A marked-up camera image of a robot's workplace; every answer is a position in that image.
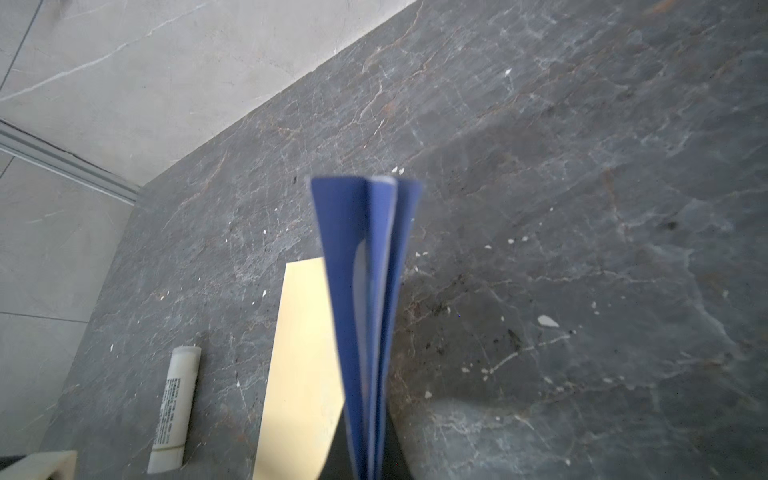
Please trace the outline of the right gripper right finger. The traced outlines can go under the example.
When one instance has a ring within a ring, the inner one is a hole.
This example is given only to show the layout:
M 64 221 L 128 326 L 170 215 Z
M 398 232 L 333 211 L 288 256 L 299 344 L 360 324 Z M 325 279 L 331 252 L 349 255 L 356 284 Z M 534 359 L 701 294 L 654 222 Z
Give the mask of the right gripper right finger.
M 391 414 L 386 414 L 383 450 L 384 480 L 413 480 Z

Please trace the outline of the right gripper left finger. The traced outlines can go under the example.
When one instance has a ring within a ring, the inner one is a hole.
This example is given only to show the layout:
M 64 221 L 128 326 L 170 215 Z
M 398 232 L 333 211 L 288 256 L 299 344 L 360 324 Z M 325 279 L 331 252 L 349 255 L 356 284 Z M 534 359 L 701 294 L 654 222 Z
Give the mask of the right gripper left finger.
M 360 477 L 360 426 L 343 407 L 319 480 L 354 480 Z

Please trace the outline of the tan paper envelope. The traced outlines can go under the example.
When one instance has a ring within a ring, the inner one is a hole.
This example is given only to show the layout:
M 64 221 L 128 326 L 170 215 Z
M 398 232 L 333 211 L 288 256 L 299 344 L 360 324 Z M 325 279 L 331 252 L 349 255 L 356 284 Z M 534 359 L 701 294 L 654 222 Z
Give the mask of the tan paper envelope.
M 290 262 L 283 280 L 252 477 L 317 479 L 343 404 L 324 260 Z

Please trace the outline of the white letter with blue border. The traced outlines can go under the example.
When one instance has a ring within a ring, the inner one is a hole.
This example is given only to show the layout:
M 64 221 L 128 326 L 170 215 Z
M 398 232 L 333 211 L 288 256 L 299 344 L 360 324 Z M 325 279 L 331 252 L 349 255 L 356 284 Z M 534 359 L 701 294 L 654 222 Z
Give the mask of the white letter with blue border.
M 401 276 L 423 192 L 391 176 L 310 181 L 344 392 L 360 426 L 360 477 L 383 479 L 387 378 Z

